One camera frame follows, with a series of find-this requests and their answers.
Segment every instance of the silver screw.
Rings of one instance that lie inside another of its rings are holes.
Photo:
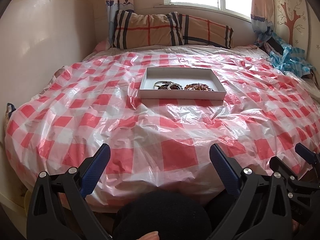
[[[41,172],[41,173],[39,174],[39,177],[40,177],[40,178],[44,178],[45,176],[47,176],[47,173],[46,173],[45,171],[43,171],[43,172]]]
[[[76,172],[77,172],[77,168],[75,168],[75,167],[69,169],[70,174],[74,174]]]
[[[244,172],[245,174],[247,174],[247,175],[252,174],[252,170],[249,169],[249,168],[245,168],[245,169],[243,170],[243,172]]]
[[[275,174],[273,174],[273,176],[275,176],[277,179],[281,178],[281,174],[279,172],[275,172]]]

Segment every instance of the red and white checkered tablecloth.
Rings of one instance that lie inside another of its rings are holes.
[[[207,67],[227,91],[214,101],[137,97],[147,67]],[[309,166],[294,152],[319,151],[320,114],[308,93],[265,60],[230,55],[126,53],[73,64],[9,122],[5,146],[12,167],[32,189],[39,172],[65,172],[102,143],[111,160],[87,202],[109,212],[157,187],[201,203],[223,188],[209,148],[219,143],[242,167],[272,171],[277,155],[294,172]]]

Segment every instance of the plaid pillow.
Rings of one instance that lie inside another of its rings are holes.
[[[184,44],[213,45],[225,49],[233,47],[233,29],[207,19],[179,14]]]
[[[133,49],[151,45],[184,45],[178,13],[138,15],[119,10],[115,17],[112,46]]]

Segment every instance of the window frame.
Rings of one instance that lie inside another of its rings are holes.
[[[233,17],[239,18],[241,20],[251,22],[251,17],[248,17],[247,15],[226,9],[226,0],[220,0],[219,4],[220,4],[220,8],[215,7],[215,6],[205,5],[205,4],[196,4],[196,3],[187,3],[187,2],[171,2],[171,0],[164,0],[163,5],[170,5],[171,7],[172,6],[174,6],[174,7],[183,6],[183,7],[193,8],[193,9],[205,8],[206,11],[213,10],[217,13],[233,16]]]

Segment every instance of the human hand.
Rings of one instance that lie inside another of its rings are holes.
[[[145,236],[139,238],[138,240],[160,240],[158,232],[154,231],[152,233],[146,234]]]

